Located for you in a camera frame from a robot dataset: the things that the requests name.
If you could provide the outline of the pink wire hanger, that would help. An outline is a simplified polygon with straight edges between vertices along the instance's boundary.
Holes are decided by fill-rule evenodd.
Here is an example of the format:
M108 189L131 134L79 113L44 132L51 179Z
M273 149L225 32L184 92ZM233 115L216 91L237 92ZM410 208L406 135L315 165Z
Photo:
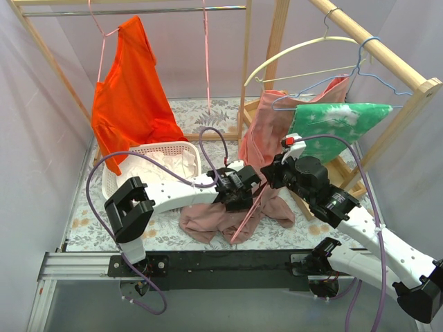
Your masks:
M256 197L256 200L253 202L252 207L249 209L249 211L246 213L246 216L244 217L243 221L240 223L239 227L235 231L234 235L230 239L230 244L234 244L236 238L240 234L240 232L243 230L244 226L247 224L248 220L252 217L253 213L257 210L262 195L264 193L265 188L268 186L268 183L263 184L263 186L257 191L258 195Z

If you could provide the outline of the dusty pink t shirt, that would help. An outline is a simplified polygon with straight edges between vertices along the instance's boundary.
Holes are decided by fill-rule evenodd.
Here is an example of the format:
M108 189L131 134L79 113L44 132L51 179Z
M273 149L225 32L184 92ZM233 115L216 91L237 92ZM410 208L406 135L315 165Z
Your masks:
M248 220L234 244L244 243L250 239L264 217L276 220L277 224L283 228L294 226L295 214L278 194L279 191L276 189L269 186L265 188L257 210ZM227 212L222 203L191 205L182 209L179 227L193 239L202 243L209 244L217 233L221 233L230 243L231 237L249 209Z

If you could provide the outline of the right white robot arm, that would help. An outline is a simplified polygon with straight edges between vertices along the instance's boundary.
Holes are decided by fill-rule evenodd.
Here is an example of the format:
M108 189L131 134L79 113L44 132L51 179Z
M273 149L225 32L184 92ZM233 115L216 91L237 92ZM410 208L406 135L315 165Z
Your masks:
M378 259L372 261L327 237L298 264L300 269L352 275L384 289L413 319L432 322L442 307L442 261L376 225L356 198L330 183L327 168L317 158L284 159L279 154L261 172L273 189L286 187L308 204L317 219L352 237Z

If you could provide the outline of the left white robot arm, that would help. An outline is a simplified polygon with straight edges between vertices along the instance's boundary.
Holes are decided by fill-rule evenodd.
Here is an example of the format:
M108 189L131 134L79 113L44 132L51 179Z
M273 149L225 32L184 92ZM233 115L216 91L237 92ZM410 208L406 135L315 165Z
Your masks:
M228 212L248 209L253 189L261 179L250 165L235 162L186 182L143 183L138 176L126 180L105 203L123 268L134 277L147 269L142 235L153 216L195 204L221 203Z

